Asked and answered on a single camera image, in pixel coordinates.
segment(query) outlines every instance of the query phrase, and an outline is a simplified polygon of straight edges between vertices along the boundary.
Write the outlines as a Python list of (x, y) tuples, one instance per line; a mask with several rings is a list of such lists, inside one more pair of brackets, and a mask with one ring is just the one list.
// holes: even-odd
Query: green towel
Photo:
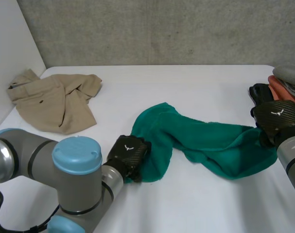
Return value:
[(231, 180), (258, 173), (277, 159), (276, 149), (260, 145), (260, 129), (194, 120), (167, 103), (141, 113), (131, 134), (152, 143), (151, 154), (141, 167), (144, 182), (164, 176), (173, 148), (183, 151), (189, 161), (202, 163), (216, 175)]

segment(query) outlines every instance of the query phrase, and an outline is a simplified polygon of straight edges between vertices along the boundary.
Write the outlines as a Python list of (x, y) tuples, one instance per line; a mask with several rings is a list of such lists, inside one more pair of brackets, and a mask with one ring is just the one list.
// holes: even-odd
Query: crumpled cloth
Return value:
[(29, 69), (10, 83), (7, 93), (21, 117), (35, 128), (70, 134), (96, 125), (87, 104), (99, 92), (101, 82), (94, 74), (39, 79)]

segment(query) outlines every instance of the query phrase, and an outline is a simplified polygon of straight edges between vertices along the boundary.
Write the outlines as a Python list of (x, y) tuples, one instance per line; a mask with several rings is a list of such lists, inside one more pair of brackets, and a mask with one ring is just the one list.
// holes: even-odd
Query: white table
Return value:
[[(203, 121), (254, 126), (248, 88), (266, 83), (269, 66), (53, 67), (42, 75), (96, 74), (103, 79), (90, 101), (98, 122), (74, 135), (97, 140), (103, 161), (119, 135), (129, 134), (145, 109), (168, 102), (181, 114)], [(0, 129), (21, 128), (54, 140), (27, 124), (14, 109)], [(0, 221), (26, 230), (57, 205), (56, 191), (19, 177), (0, 184), (5, 201)], [(279, 161), (237, 181), (217, 177), (174, 150), (164, 178), (127, 184), (95, 230), (97, 233), (295, 233), (295, 191)]]

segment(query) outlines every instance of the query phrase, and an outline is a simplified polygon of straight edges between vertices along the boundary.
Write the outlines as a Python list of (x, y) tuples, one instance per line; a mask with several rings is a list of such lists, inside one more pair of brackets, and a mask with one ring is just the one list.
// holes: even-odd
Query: gray concrete wall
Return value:
[(18, 0), (47, 67), (295, 63), (295, 0)]

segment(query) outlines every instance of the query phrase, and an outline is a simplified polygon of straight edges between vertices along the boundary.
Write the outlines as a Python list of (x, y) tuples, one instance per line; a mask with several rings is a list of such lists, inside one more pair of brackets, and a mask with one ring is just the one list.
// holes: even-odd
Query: white surface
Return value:
[[(248, 88), (266, 83), (269, 66), (54, 67), (56, 73), (96, 74), (103, 87), (90, 108), (98, 125), (74, 135), (96, 139), (104, 161), (115, 140), (129, 134), (145, 109), (168, 102), (183, 115), (254, 126)], [(0, 129), (22, 128), (54, 140), (28, 125), (14, 109)], [(0, 184), (5, 202), (1, 223), (25, 230), (41, 223), (57, 205), (56, 191), (20, 177)], [(228, 181), (174, 150), (164, 178), (127, 184), (97, 233), (295, 233), (295, 191), (279, 161), (254, 176)]]
[(46, 69), (17, 1), (0, 0), (0, 123), (13, 108), (6, 89), (27, 68)]

